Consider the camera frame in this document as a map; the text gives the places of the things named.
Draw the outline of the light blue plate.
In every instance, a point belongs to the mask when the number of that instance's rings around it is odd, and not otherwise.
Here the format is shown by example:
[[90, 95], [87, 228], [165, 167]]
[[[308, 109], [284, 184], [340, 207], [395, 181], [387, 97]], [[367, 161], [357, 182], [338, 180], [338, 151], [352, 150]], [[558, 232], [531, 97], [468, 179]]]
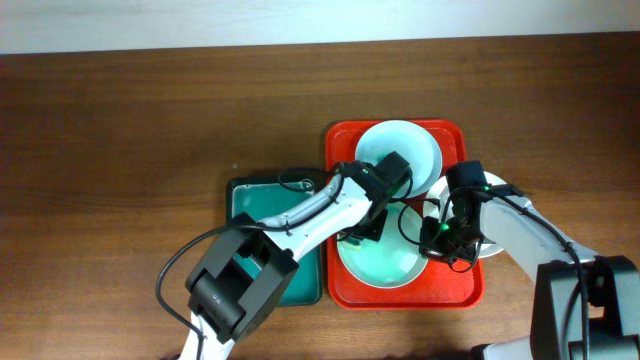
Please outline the light blue plate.
[[409, 163], [413, 172], [413, 185], [407, 198], [426, 193], [440, 177], [443, 156], [436, 139], [409, 121], [390, 120], [371, 127], [358, 141], [355, 159], [377, 165], [393, 151]]

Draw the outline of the white plate green stain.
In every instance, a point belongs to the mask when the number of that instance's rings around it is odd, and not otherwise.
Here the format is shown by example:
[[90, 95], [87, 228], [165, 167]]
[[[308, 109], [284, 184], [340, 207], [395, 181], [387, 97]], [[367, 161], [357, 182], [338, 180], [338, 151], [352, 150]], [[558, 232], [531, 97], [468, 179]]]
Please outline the white plate green stain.
[[[449, 197], [448, 183], [445, 176], [439, 178], [426, 193], [426, 201], [423, 204], [422, 215], [430, 218], [440, 218], [444, 204]], [[485, 240], [480, 248], [479, 258], [494, 256], [503, 251], [503, 248], [491, 240]]]

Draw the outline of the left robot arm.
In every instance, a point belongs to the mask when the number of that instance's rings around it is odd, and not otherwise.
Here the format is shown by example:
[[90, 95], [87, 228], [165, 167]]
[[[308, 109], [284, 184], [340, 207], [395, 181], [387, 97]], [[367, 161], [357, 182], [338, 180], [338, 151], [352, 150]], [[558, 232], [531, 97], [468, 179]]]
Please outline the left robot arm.
[[297, 206], [234, 220], [186, 279], [192, 328], [181, 358], [227, 358], [276, 308], [302, 257], [338, 232], [371, 223], [410, 178], [397, 152], [376, 165], [341, 163], [324, 189]]

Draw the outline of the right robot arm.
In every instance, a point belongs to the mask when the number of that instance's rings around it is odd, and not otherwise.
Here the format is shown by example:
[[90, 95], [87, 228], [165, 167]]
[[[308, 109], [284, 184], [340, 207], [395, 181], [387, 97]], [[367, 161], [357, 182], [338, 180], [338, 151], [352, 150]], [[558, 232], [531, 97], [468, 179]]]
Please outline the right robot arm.
[[475, 266], [489, 241], [535, 285], [529, 335], [477, 345], [473, 359], [639, 358], [639, 270], [627, 257], [602, 256], [546, 220], [511, 184], [492, 185], [478, 161], [445, 174], [448, 193], [420, 232], [422, 256]]

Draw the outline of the green yellow sponge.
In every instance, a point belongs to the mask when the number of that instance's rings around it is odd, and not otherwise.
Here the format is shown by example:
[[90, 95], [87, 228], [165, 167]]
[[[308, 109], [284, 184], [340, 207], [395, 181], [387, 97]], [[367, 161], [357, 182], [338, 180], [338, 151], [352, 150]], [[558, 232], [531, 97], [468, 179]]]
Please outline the green yellow sponge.
[[363, 239], [350, 236], [345, 239], [345, 245], [353, 249], [360, 249], [362, 247]]

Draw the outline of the pale green plate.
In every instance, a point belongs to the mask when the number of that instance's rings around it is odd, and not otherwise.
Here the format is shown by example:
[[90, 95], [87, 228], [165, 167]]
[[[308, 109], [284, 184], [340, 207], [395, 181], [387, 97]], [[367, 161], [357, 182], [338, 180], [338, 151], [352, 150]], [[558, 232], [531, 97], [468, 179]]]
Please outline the pale green plate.
[[418, 246], [400, 233], [398, 218], [403, 203], [387, 206], [388, 216], [378, 242], [364, 240], [360, 249], [337, 242], [339, 258], [358, 281], [379, 289], [394, 289], [414, 281], [426, 268], [428, 260]]

